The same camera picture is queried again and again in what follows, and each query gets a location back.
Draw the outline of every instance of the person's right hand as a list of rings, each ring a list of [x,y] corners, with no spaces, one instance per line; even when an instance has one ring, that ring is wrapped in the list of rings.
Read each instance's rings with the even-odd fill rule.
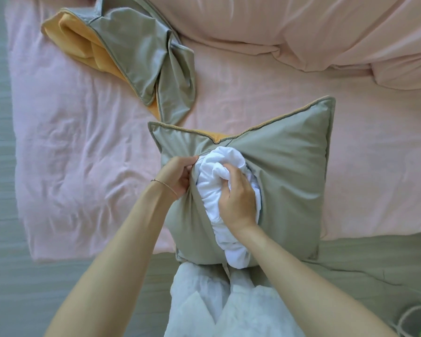
[[[256,197],[247,177],[239,168],[231,164],[223,164],[229,170],[231,190],[228,181],[222,180],[221,196],[218,202],[220,217],[230,232],[238,239],[238,235],[248,227],[256,224]]]

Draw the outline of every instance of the green pillowcase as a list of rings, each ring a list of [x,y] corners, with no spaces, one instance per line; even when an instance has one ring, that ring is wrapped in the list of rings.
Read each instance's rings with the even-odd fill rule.
[[[161,152],[162,165],[174,156],[203,155],[219,146],[240,151],[260,185],[259,226],[287,251],[305,259],[317,251],[320,240],[334,109],[335,99],[326,96],[222,139],[158,122],[150,122],[149,130]],[[195,264],[226,263],[196,180],[193,168],[189,190],[172,205],[165,220],[176,243],[177,258]],[[249,266],[256,265],[251,257]]]

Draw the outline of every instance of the wooden floor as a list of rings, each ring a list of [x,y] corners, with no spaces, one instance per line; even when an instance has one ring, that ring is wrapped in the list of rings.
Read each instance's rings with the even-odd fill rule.
[[[0,337],[41,336],[56,309],[89,261],[34,264],[17,221],[14,195],[15,139],[6,60],[4,0],[0,0]],[[421,234],[322,243],[319,262],[344,270],[364,270],[377,278],[421,290]],[[171,254],[152,257],[127,336],[162,336],[168,319],[169,289],[178,263]],[[362,273],[328,271],[312,266],[385,320],[421,298]],[[259,269],[253,270],[263,282]]]

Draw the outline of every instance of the person's right arm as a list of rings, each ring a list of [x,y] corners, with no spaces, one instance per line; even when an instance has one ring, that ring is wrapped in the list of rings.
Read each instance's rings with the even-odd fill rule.
[[[220,216],[258,261],[307,337],[397,336],[357,300],[270,239],[255,222],[254,191],[248,180],[238,168],[225,167],[230,172],[231,190],[224,181]]]

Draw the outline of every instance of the thin gold bracelet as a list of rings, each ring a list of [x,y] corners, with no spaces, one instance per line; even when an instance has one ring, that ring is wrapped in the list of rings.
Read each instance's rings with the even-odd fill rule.
[[[167,183],[164,183],[164,182],[162,182],[162,181],[159,181],[159,180],[156,180],[155,178],[154,179],[152,179],[150,182],[153,182],[153,181],[156,181],[156,182],[159,182],[159,183],[162,183],[163,185],[165,185],[166,187],[168,187],[168,189],[170,189],[173,193],[174,193],[174,195],[176,196],[176,199],[177,200],[179,200],[179,196],[178,196],[178,194],[173,190],[173,188],[172,187],[170,187]]]

